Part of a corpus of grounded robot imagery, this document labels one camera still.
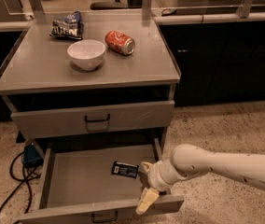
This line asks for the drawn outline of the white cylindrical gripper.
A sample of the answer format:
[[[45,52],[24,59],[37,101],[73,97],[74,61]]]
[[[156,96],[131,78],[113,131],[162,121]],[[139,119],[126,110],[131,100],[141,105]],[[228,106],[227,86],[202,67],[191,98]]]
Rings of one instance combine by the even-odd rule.
[[[170,189],[175,183],[183,180],[169,160],[153,164],[142,161],[141,166],[147,173],[147,182],[151,188],[144,188],[135,210],[137,215],[143,215],[158,200],[160,192]]]

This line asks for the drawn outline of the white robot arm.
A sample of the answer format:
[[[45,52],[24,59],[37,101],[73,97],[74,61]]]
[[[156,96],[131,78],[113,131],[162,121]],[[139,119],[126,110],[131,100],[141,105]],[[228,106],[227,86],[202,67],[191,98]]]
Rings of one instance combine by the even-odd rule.
[[[142,162],[148,188],[141,194],[136,213],[143,215],[158,200],[160,193],[175,183],[207,173],[221,175],[265,190],[265,155],[211,152],[190,144],[177,146],[164,161]]]

